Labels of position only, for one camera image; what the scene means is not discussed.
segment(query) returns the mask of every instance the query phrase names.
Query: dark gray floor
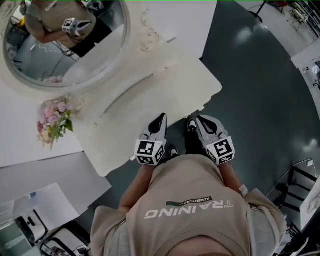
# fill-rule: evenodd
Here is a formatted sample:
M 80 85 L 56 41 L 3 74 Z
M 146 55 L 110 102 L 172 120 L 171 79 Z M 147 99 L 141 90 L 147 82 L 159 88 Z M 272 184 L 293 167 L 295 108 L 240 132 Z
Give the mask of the dark gray floor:
M 220 119 L 229 131 L 236 150 L 232 165 L 249 190 L 259 188 L 266 194 L 299 161 L 312 158 L 320 166 L 320 120 L 308 86 L 277 39 L 236 2 L 217 3 L 203 63 L 221 82 L 222 91 L 201 113 Z M 185 123 L 179 121 L 167 133 L 180 152 L 185 151 Z M 106 178 L 112 189 L 78 223 L 89 231 L 95 207 L 116 208 L 138 167 L 128 162 L 111 172 Z M 314 174 L 305 163 L 299 167 Z M 283 211 L 288 220 L 299 217 Z

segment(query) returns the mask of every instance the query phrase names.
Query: sleeve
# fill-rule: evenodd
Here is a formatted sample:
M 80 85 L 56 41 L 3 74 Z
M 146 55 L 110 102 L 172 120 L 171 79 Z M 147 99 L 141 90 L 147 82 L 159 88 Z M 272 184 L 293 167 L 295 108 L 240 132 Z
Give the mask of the sleeve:
M 258 189 L 254 189 L 245 197 L 245 201 L 250 205 L 248 211 L 251 246 L 256 246 L 257 252 L 277 249 L 286 234 L 287 222 L 281 211 Z
M 32 15 L 26 14 L 24 17 L 24 22 L 28 32 L 36 39 L 44 35 L 44 27 L 42 26 L 41 22 Z
M 103 256 L 106 241 L 115 229 L 126 220 L 122 211 L 100 206 L 96 209 L 91 228 L 91 249 L 95 256 Z

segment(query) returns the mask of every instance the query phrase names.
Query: flower bouquet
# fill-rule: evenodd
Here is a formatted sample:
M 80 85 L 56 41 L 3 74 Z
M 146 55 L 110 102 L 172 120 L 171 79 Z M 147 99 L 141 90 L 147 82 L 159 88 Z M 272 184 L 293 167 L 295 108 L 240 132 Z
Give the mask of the flower bouquet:
M 77 102 L 74 97 L 60 97 L 54 100 L 47 100 L 42 104 L 40 117 L 37 122 L 39 134 L 38 140 L 45 144 L 49 144 L 51 149 L 54 141 L 58 142 L 59 138 L 63 138 L 66 131 L 74 131 L 72 117 L 81 109 L 82 104 Z

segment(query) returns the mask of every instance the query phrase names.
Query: white floor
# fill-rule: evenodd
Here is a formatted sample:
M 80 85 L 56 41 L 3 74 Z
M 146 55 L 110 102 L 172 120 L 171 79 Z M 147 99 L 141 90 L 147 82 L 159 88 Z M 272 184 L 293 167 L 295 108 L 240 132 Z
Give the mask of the white floor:
M 246 10 L 256 13 L 263 1 L 236 1 Z M 306 24 L 299 24 L 290 14 L 291 8 L 281 9 L 265 4 L 259 13 L 263 24 L 293 57 L 309 45 L 316 37 Z

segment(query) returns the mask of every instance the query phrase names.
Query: round mirror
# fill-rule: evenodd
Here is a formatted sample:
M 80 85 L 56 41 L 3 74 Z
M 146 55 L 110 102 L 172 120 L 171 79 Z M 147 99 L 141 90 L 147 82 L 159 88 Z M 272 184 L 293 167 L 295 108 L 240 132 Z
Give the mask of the round mirror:
M 46 87 L 88 81 L 120 53 L 124 13 L 119 1 L 21 1 L 5 34 L 11 70 Z

